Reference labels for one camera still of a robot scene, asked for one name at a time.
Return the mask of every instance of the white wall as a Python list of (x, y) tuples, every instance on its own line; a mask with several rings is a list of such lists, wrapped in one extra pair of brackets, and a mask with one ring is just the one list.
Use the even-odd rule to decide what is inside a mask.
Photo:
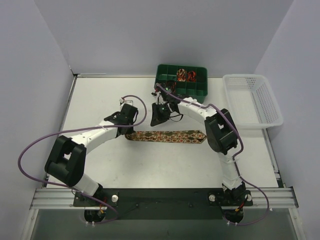
[(74, 73), (253, 73), (293, 0), (35, 0)]
[[(73, 80), (33, 0), (0, 1), (0, 239), (20, 239), (39, 184), (18, 170), (31, 141), (57, 131)], [(27, 152), (22, 165), (43, 178), (53, 139)]]
[(269, 79), (284, 117), (268, 132), (281, 176), (294, 186), (307, 239), (320, 235), (319, 12), (319, 0), (295, 0), (255, 71)]

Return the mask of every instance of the brown patterned band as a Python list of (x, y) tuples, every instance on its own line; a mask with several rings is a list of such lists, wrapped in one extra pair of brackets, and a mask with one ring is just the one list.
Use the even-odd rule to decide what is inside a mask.
[(200, 130), (187, 131), (136, 131), (126, 134), (125, 138), (131, 141), (201, 144), (207, 136)]

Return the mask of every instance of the white tabletop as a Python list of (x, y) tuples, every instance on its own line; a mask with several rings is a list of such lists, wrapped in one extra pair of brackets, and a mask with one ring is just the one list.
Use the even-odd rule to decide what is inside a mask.
[[(151, 127), (154, 82), (154, 78), (147, 77), (78, 78), (63, 130), (95, 126), (119, 110), (120, 97), (137, 95), (147, 105), (147, 118), (135, 127), (136, 131), (202, 130), (205, 133), (204, 125), (188, 117)], [(139, 110), (138, 122), (144, 109), (138, 100), (133, 101)], [(228, 109), (221, 78), (208, 79), (204, 104), (208, 103)], [(238, 161), (242, 176), (259, 187), (278, 187), (262, 131), (239, 130), (239, 133), (244, 143)], [(218, 154), (207, 140), (202, 144), (139, 142), (119, 136), (86, 156), (85, 173), (104, 188), (220, 188), (222, 184)], [(59, 182), (52, 176), (49, 180)]]

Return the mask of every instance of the green divided tray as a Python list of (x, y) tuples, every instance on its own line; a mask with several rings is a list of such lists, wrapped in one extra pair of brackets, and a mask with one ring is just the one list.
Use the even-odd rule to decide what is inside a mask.
[[(187, 73), (195, 71), (196, 81), (177, 81), (177, 71), (179, 69), (184, 69)], [(177, 94), (189, 95), (201, 104), (208, 95), (208, 72), (205, 67), (160, 64), (156, 71), (154, 85), (157, 83), (165, 84), (167, 81), (176, 81)]]

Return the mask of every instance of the green bin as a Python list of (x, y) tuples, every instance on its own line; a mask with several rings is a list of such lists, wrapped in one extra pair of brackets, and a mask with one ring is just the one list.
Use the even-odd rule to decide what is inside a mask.
[[(184, 69), (187, 73), (194, 71), (196, 73), (195, 82), (177, 81), (179, 69)], [(201, 104), (208, 95), (208, 71), (205, 67), (160, 64), (156, 71), (154, 85), (166, 84), (167, 81), (176, 82), (175, 92), (177, 94), (188, 95)]]

